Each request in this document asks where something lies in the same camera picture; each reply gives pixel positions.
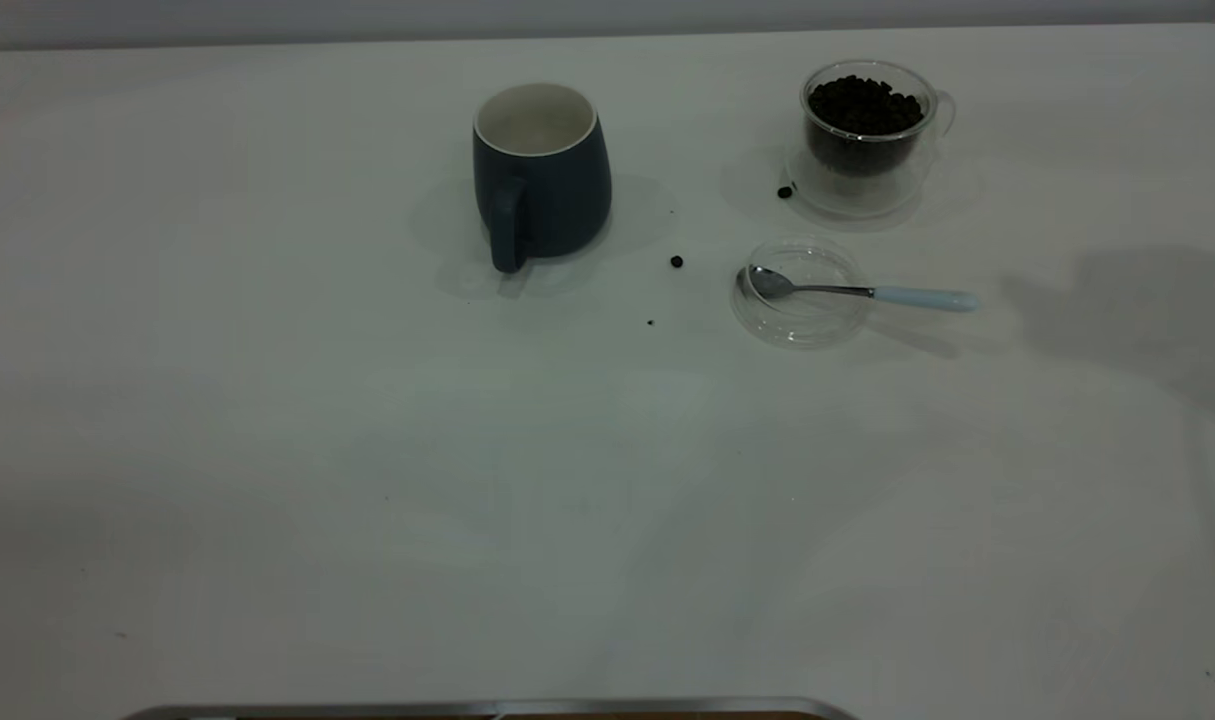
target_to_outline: metal edge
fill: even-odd
[[[497,701],[409,705],[163,705],[123,720],[200,718],[413,718],[442,715],[563,715],[616,712],[803,712],[825,720],[857,720],[849,712],[806,697],[643,698],[643,701]]]

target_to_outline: light blue spoon handle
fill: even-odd
[[[917,290],[912,287],[876,287],[874,299],[895,305],[949,310],[950,313],[971,313],[981,306],[981,300],[971,291]]]

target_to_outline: coffee bean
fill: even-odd
[[[830,127],[861,136],[887,136],[917,126],[923,109],[917,97],[891,92],[888,83],[846,76],[812,90],[807,104]],[[825,168],[852,177],[871,177],[899,165],[917,136],[883,142],[849,140],[809,124],[807,143]]]

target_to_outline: mug handle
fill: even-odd
[[[526,249],[521,245],[518,236],[519,205],[522,204],[522,195],[526,191],[526,182],[514,176],[503,178],[492,194],[491,222],[492,229],[492,265],[502,273],[516,273],[526,261]]]
[[[946,93],[944,90],[937,90],[936,97],[940,101],[940,136],[945,137],[949,135],[949,127],[954,127],[954,115],[957,114],[957,102],[954,102],[954,96]]]

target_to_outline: spoon handle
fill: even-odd
[[[912,287],[876,287],[874,299],[895,305],[949,310],[950,313],[971,313],[981,306],[981,300],[971,291],[919,290]]]
[[[872,297],[874,289],[871,287],[844,287],[844,284],[798,284],[797,287],[784,288],[784,295],[789,295],[791,291],[831,291],[836,295],[855,295],[859,297]]]

